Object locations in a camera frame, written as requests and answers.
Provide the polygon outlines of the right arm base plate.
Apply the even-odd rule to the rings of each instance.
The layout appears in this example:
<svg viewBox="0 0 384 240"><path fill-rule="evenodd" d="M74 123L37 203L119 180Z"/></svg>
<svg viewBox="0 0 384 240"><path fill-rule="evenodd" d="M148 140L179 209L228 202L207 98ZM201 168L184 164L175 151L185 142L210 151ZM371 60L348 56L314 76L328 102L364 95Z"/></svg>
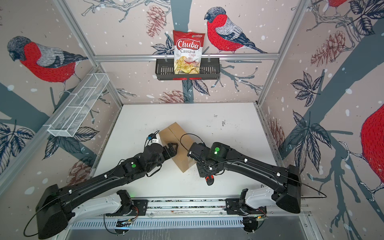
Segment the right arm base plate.
<svg viewBox="0 0 384 240"><path fill-rule="evenodd" d="M263 215L267 214L266 206L252 208L246 205L239 198L225 199L225 211L228 215L248 216L248 215Z"/></svg>

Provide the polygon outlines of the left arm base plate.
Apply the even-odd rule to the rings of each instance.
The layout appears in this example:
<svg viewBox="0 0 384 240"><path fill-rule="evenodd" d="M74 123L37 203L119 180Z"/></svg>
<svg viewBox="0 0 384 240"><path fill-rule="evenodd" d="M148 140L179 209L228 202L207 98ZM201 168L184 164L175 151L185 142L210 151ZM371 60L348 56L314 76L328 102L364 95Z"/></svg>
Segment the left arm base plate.
<svg viewBox="0 0 384 240"><path fill-rule="evenodd" d="M145 216L148 208L148 200L132 200L131 205L121 206L115 213L106 214L107 217Z"/></svg>

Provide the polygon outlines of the Chuba cassava chips bag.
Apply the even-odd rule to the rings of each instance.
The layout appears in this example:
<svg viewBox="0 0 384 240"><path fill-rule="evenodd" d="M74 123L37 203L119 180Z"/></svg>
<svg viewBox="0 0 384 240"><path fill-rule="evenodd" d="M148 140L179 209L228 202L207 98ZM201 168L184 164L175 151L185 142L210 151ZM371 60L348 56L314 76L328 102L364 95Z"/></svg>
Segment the Chuba cassava chips bag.
<svg viewBox="0 0 384 240"><path fill-rule="evenodd" d="M173 31L175 74L199 74L205 34Z"/></svg>

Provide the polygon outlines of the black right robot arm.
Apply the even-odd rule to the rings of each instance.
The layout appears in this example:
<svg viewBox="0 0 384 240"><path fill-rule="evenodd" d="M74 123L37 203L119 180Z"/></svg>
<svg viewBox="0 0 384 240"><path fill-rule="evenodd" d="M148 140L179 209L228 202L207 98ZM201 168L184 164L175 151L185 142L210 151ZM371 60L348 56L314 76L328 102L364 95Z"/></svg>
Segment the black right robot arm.
<svg viewBox="0 0 384 240"><path fill-rule="evenodd" d="M224 171L244 175L263 185L258 190L244 189L240 205L257 209L275 203L286 212L301 212L302 184L299 169L293 165L284 168L266 164L219 142L214 142L211 148L193 143L187 156L196 161L199 175L208 186L213 185L215 175Z"/></svg>

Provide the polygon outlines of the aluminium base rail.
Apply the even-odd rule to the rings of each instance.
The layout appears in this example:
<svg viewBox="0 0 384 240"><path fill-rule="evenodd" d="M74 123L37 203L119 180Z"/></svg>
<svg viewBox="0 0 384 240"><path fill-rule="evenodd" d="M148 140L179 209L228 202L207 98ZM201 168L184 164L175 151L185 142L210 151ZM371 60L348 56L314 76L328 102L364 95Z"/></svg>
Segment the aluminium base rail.
<svg viewBox="0 0 384 240"><path fill-rule="evenodd" d="M104 214L115 213L123 205L131 205L132 200L148 200L148 208L145 216L140 218L208 218L208 217L230 217L238 215L228 215L225 211L225 199L241 198L241 196L214 196L198 198L127 198L123 195L112 194L105 197L94 198L86 201L75 208L75 220L80 218L88 219ZM267 208L267 214L248 215L267 218L272 215L290 216L286 212L272 203ZM111 218L133 218L132 216L111 217Z"/></svg>

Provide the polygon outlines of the red black utility knife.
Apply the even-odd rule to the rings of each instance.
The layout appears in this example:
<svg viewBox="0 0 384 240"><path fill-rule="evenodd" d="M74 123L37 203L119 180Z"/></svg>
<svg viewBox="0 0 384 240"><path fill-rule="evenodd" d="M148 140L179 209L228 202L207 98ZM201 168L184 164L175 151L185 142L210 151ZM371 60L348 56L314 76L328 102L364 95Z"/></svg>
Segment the red black utility knife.
<svg viewBox="0 0 384 240"><path fill-rule="evenodd" d="M206 180L206 183L207 183L208 186L213 185L213 183L214 183L214 181L215 181L213 175L210 175L210 176L205 177L205 180Z"/></svg>

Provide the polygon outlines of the brown cardboard express box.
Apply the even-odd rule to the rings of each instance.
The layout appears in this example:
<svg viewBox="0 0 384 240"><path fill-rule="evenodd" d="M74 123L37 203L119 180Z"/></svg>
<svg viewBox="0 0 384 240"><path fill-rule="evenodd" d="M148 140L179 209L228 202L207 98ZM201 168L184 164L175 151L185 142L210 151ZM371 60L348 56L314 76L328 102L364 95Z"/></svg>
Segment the brown cardboard express box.
<svg viewBox="0 0 384 240"><path fill-rule="evenodd" d="M182 173L196 164L196 162L188 157L189 149L194 143L189 135L178 123L173 123L159 132L160 139L163 144L178 144L177 154L172 157L173 162L177 165Z"/></svg>

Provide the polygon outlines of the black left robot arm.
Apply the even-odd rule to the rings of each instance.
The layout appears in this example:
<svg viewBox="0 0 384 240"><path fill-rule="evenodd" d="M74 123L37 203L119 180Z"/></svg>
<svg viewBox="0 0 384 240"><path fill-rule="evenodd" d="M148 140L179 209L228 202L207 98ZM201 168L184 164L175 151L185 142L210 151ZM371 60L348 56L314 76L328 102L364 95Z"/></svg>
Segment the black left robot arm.
<svg viewBox="0 0 384 240"><path fill-rule="evenodd" d="M143 178L150 171L177 155L178 144L151 144L142 153L121 160L111 170L82 183L45 189L36 206L38 238L45 240L63 231L76 217L75 208L116 187Z"/></svg>

